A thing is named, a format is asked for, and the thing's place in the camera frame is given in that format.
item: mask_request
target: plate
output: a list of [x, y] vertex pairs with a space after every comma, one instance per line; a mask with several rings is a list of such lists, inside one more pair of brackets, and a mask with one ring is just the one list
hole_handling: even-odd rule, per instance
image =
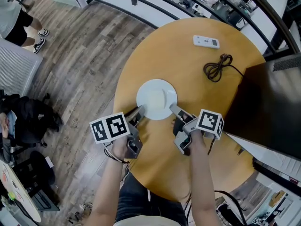
[[[165, 107], [160, 110], [153, 110], [150, 108], [149, 98], [147, 96], [150, 94], [150, 91], [162, 90], [165, 97]], [[163, 120], [172, 114], [172, 111], [169, 109], [171, 104], [177, 103], [178, 97], [173, 86], [159, 79], [154, 79], [145, 82], [138, 90], [137, 97], [137, 106], [143, 105], [145, 107], [145, 117], [151, 120]]]

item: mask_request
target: white cube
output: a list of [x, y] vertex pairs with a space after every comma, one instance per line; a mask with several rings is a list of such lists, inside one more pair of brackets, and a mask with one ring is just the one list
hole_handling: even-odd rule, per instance
[[223, 126], [224, 120], [221, 114], [204, 109], [201, 110], [196, 128], [214, 134], [219, 140]]

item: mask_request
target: black and white sneaker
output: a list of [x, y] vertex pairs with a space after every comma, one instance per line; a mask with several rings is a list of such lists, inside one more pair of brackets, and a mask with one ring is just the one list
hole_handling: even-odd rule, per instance
[[33, 46], [33, 52], [35, 54], [37, 54], [39, 52], [41, 47], [44, 45], [45, 41], [46, 41], [45, 39], [40, 39], [39, 43], [37, 43]]
[[47, 29], [44, 29], [44, 32], [43, 33], [40, 33], [40, 32], [38, 32], [38, 35], [40, 36], [40, 37], [46, 37], [46, 36], [48, 36], [48, 34], [49, 34], [49, 31], [47, 30]]

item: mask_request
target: gray t-shirt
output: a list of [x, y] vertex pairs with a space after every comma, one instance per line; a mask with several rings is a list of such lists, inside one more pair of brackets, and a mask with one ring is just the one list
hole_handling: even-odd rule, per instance
[[0, 0], [0, 36], [4, 39], [16, 24], [21, 5], [15, 2]]

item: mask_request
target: wooden floor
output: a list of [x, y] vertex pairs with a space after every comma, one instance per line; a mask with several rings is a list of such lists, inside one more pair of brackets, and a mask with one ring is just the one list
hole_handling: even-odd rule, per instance
[[[43, 213], [41, 225], [71, 225], [67, 218], [79, 210], [78, 204], [92, 202], [106, 161], [103, 149], [94, 143], [89, 122], [112, 113], [123, 66], [153, 29], [98, 2], [79, 9], [52, 0], [25, 0], [31, 1], [35, 6], [29, 14], [39, 19], [50, 35], [40, 51], [44, 60], [30, 96], [42, 99], [49, 93], [49, 104], [64, 122], [59, 133], [45, 135], [48, 147], [38, 148], [55, 165], [54, 190], [61, 209]], [[27, 31], [37, 38], [32, 30]], [[249, 210], [268, 191], [254, 177], [242, 188], [234, 193], [246, 199]]]

